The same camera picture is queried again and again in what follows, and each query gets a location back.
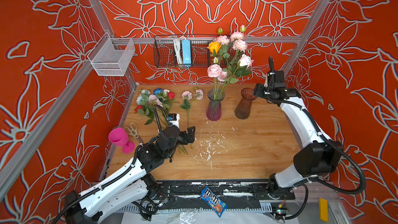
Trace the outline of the purple glass vase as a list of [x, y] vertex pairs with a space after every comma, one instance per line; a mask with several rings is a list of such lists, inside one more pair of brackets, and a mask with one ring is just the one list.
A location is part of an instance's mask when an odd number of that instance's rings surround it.
[[222, 116], [222, 101], [225, 98], [225, 94], [211, 89], [207, 96], [209, 104], [206, 110], [206, 117], [210, 121], [218, 121]]

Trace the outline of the brown glass vase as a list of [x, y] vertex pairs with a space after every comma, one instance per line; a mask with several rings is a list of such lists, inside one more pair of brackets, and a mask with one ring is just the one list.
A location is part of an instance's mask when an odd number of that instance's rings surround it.
[[241, 120], [249, 118], [252, 103], [256, 98], [253, 88], [244, 88], [241, 91], [241, 100], [235, 109], [235, 116]]

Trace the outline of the white cream rose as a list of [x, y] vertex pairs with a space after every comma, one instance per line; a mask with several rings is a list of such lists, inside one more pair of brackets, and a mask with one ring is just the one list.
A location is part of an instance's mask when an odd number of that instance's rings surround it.
[[242, 55], [241, 58], [238, 61], [238, 65], [240, 67], [245, 66], [245, 67], [249, 68], [249, 67], [252, 66], [253, 62], [254, 61], [251, 59], [251, 57], [249, 57], [247, 55]]

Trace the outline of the orange yellow rose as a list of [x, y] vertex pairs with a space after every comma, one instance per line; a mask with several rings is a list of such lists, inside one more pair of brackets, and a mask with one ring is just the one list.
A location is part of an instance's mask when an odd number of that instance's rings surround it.
[[221, 44], [217, 41], [210, 43], [207, 47], [211, 55], [217, 54], [220, 50]]

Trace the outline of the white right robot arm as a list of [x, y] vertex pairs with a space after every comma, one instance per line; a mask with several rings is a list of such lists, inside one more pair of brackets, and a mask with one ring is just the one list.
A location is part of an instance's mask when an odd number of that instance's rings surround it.
[[[278, 199], [288, 189], [314, 181], [346, 195], [357, 195], [365, 190], [366, 179], [359, 165], [345, 153], [342, 143], [332, 140], [321, 129], [300, 93], [286, 86], [283, 71], [270, 70], [266, 85], [256, 84], [254, 93], [281, 108], [301, 149], [291, 166], [269, 177], [267, 192], [271, 198]], [[335, 172], [341, 158], [358, 174], [359, 184], [355, 189], [342, 189], [320, 179], [322, 175]]]

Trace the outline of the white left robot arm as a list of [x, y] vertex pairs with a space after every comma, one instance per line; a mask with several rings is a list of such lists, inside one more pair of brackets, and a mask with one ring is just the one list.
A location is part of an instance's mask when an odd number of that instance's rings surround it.
[[61, 218], [68, 224], [99, 224], [129, 203], [141, 205], [143, 201], [153, 202], [158, 183], [151, 172], [165, 160], [172, 162], [178, 146], [194, 143], [196, 131], [194, 126], [180, 131], [170, 121], [163, 129], [158, 111], [165, 113], [161, 106], [154, 106], [158, 135], [136, 147], [134, 157], [106, 179], [79, 194], [75, 191], [67, 194], [63, 209], [53, 220], [54, 224]]

